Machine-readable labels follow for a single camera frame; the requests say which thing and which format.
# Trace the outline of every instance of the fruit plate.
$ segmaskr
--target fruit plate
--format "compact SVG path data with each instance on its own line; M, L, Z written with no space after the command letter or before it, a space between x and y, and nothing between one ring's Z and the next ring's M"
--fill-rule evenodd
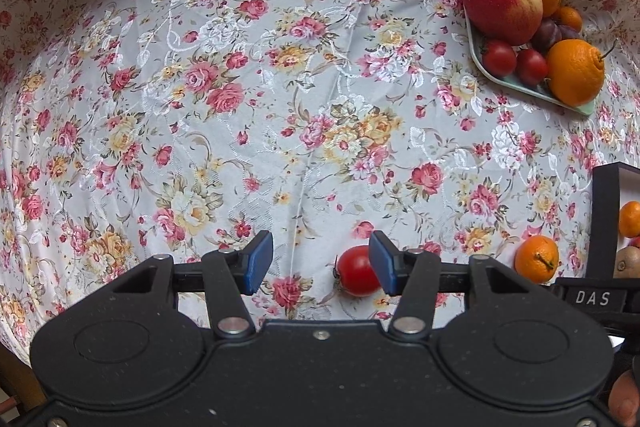
M551 92L548 90L545 84L540 84L536 87L527 87L524 86L515 74L508 74L503 78L498 78L493 76L487 70L485 70L482 66L482 62L480 61L481 51L480 46L482 44L482 40L484 37L482 34L473 26L469 18L466 16L465 10L465 19L466 19L466 31L469 35L469 47L471 48L471 58L473 58L476 66L481 71L484 76L486 76L490 81L495 82L496 84L500 84L504 87L510 87L511 89L515 89L516 91L523 92L525 94L530 94L531 96L535 96L536 98L540 98L542 100L546 100L547 102L555 103L556 105L560 105L561 107L565 107L572 111L578 112L583 115L590 115L595 110L595 101L590 103L586 103L585 105L580 105L578 107L569 107L564 103L560 102L556 97L554 97Z

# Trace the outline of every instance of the red tomato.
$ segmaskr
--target red tomato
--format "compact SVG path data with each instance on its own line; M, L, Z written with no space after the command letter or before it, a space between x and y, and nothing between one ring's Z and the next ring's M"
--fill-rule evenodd
M345 250L335 264L334 275L340 279L342 289L354 297L372 295L380 288L378 278L369 262L367 245Z
M493 76L507 76L516 69L516 54L506 42L487 41L482 50L482 65Z
M516 74L525 86L536 87L545 80L548 72L545 57L536 50L522 50L518 53Z

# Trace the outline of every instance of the apple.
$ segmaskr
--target apple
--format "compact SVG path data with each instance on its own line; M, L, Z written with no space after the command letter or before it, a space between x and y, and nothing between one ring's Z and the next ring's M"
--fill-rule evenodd
M485 36L511 46L529 42L542 21L542 0L462 0L466 15Z

